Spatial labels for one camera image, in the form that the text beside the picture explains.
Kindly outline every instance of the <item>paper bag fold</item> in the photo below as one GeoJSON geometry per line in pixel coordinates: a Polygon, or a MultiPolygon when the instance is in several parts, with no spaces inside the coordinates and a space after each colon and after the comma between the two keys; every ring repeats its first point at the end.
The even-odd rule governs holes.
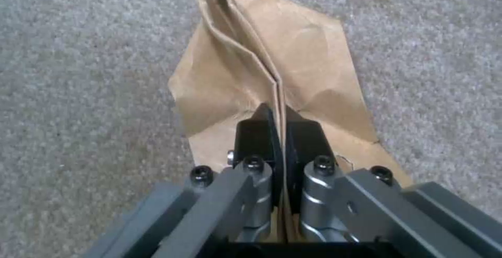
{"type": "Polygon", "coordinates": [[[237,123],[267,103],[282,148],[289,106],[321,124],[345,171],[384,165],[411,183],[378,142],[340,21],[288,0],[197,3],[202,22],[169,80],[196,165],[223,169],[237,123]]]}

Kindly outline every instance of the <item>screw head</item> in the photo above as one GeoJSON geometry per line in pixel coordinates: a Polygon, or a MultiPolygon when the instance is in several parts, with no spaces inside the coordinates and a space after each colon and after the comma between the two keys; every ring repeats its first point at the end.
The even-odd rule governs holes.
{"type": "Polygon", "coordinates": [[[243,160],[244,169],[252,173],[261,173],[265,167],[265,162],[258,155],[247,156],[243,160]]]}
{"type": "Polygon", "coordinates": [[[190,180],[197,187],[207,187],[213,182],[213,170],[205,165],[194,167],[190,172],[190,180]]]}
{"type": "Polygon", "coordinates": [[[233,150],[229,150],[229,151],[226,153],[226,164],[227,164],[227,165],[229,165],[229,166],[233,166],[233,157],[234,157],[233,150]]]}
{"type": "Polygon", "coordinates": [[[369,170],[372,174],[376,176],[377,179],[384,182],[386,185],[391,186],[393,183],[394,175],[389,168],[384,166],[373,166],[369,170]]]}
{"type": "Polygon", "coordinates": [[[314,159],[314,171],[321,176],[331,176],[335,173],[335,162],[332,157],[319,155],[314,159]]]}

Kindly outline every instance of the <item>crumpled paper bag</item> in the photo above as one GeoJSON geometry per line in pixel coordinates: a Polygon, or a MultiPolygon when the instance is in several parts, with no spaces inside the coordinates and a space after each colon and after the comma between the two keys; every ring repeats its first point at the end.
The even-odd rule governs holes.
{"type": "Polygon", "coordinates": [[[265,102],[283,148],[290,106],[321,124],[343,170],[384,165],[411,183],[378,142],[339,20],[288,0],[197,3],[202,22],[169,80],[196,165],[223,169],[237,123],[265,102]]]}

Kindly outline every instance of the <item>gray carpet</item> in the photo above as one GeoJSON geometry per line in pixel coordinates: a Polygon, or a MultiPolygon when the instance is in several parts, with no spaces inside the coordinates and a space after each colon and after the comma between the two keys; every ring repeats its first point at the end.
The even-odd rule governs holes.
{"type": "MultiPolygon", "coordinates": [[[[502,220],[501,0],[294,0],[344,21],[383,145],[502,220]]],[[[194,0],[0,0],[0,256],[74,257],[190,150],[194,0]]]]}

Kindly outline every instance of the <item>silver bolt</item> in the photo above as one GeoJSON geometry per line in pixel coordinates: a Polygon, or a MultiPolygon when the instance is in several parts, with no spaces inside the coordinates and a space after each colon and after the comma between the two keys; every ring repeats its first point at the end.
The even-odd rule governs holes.
{"type": "Polygon", "coordinates": [[[331,157],[319,155],[314,159],[314,171],[321,176],[331,176],[335,173],[335,163],[331,157]]]}
{"type": "Polygon", "coordinates": [[[229,166],[233,166],[233,150],[229,150],[226,153],[226,164],[229,166]]]}
{"type": "Polygon", "coordinates": [[[244,158],[244,170],[251,173],[260,174],[263,172],[265,162],[258,155],[251,155],[244,158]]]}

